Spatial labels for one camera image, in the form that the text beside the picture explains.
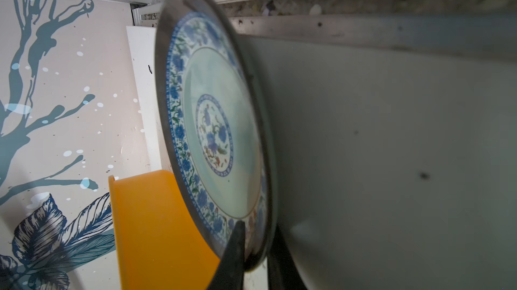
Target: white panel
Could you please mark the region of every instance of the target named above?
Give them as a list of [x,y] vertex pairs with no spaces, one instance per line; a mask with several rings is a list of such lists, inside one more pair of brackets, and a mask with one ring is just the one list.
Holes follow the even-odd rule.
[[160,124],[155,86],[156,29],[126,26],[151,170],[172,171]]
[[517,64],[242,40],[309,289],[517,282]]

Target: leaf illustration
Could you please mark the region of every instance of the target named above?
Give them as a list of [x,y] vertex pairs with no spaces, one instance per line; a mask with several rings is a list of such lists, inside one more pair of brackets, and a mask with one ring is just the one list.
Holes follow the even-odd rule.
[[0,255],[0,288],[9,288],[12,278],[16,274],[18,263],[14,258],[7,255]]
[[220,146],[217,146],[217,151],[219,152],[219,154],[223,154],[223,155],[228,153],[226,150],[222,149]]
[[114,235],[98,235],[87,242],[76,243],[66,250],[52,254],[48,267],[64,269],[95,260],[115,245]]
[[65,225],[66,217],[50,195],[16,227],[12,253],[24,265],[40,261],[60,246],[60,234]]
[[95,199],[64,230],[61,240],[65,249],[99,235],[112,224],[110,193]]
[[67,290],[68,275],[56,269],[41,269],[29,278],[29,287],[34,290]]

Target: tree branch decal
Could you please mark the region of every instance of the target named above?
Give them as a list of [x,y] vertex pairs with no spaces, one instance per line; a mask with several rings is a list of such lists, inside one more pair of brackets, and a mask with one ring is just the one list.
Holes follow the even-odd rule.
[[[57,45],[52,36],[60,28],[94,9],[93,0],[82,0],[59,12],[56,11],[57,0],[51,0],[50,7],[45,9],[48,1],[13,0],[20,27],[20,45],[9,65],[9,100],[6,104],[0,100],[0,187],[16,152],[30,142],[31,132],[75,114],[95,98],[93,94],[86,94],[73,109],[66,110],[65,106],[56,105],[46,112],[47,115],[29,122],[30,112],[38,106],[33,96],[37,88],[39,63]],[[48,10],[48,20],[41,17],[44,9]],[[36,27],[40,19],[45,22]],[[31,38],[34,42],[27,49]],[[30,77],[27,78],[23,78],[19,70],[25,53],[30,67]],[[24,84],[26,94],[22,96]],[[12,131],[3,133],[4,122],[13,112],[22,116],[18,117],[19,122],[15,123]],[[11,197],[36,187],[79,184],[83,189],[97,191],[98,184],[88,178],[59,178],[59,175],[83,160],[83,155],[79,155],[53,174],[9,187],[7,193],[0,196],[0,206]],[[52,195],[49,196],[16,228],[12,240],[13,257],[0,255],[1,289],[66,290],[70,284],[66,272],[113,250],[114,236],[104,234],[112,225],[109,193],[83,209],[68,226],[66,217],[58,209]]]
[[[31,74],[27,80],[28,89],[26,96],[24,96],[25,100],[23,103],[20,103],[24,86],[23,78],[19,71],[20,60],[26,51],[27,42],[33,34],[33,26],[40,20],[47,2],[48,0],[13,0],[21,35],[20,46],[16,50],[9,65],[9,102],[4,104],[0,101],[0,187],[7,177],[11,161],[16,152],[22,146],[30,142],[29,134],[32,131],[73,115],[95,98],[95,95],[87,94],[78,106],[68,111],[65,111],[64,106],[57,105],[48,115],[40,117],[32,123],[28,123],[29,114],[32,108],[35,107],[33,95],[37,87],[39,63],[41,59],[57,45],[57,41],[52,38],[52,35],[61,27],[74,22],[81,15],[90,13],[94,9],[93,0],[82,0],[79,4],[68,6],[60,12],[59,15],[54,16],[57,0],[52,0],[51,6],[48,9],[48,21],[36,29],[36,39],[28,49],[27,59]],[[2,133],[4,121],[12,112],[22,114],[20,122],[14,130],[4,134]],[[68,170],[71,166],[81,161],[82,158],[83,156],[77,157],[75,161],[51,176],[22,183],[10,188],[5,195],[0,197],[0,205],[9,200],[10,197],[34,187],[80,184],[81,180],[60,180],[54,177]],[[98,188],[97,184],[94,181],[90,181],[89,189],[96,188]]]

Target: decorative plate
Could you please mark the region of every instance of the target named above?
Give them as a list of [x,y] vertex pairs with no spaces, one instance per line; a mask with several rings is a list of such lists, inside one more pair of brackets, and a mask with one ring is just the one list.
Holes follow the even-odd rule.
[[221,257],[235,222],[244,221],[251,268],[270,241],[271,181],[243,63],[227,20],[211,8],[207,0],[165,2],[156,40],[160,116],[198,229]]

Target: plate center medallion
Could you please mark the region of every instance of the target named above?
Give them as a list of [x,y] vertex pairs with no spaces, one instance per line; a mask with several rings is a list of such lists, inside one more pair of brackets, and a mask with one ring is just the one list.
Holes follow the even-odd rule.
[[225,177],[232,170],[233,141],[228,120],[219,102],[210,94],[197,101],[197,137],[205,160],[218,176]]

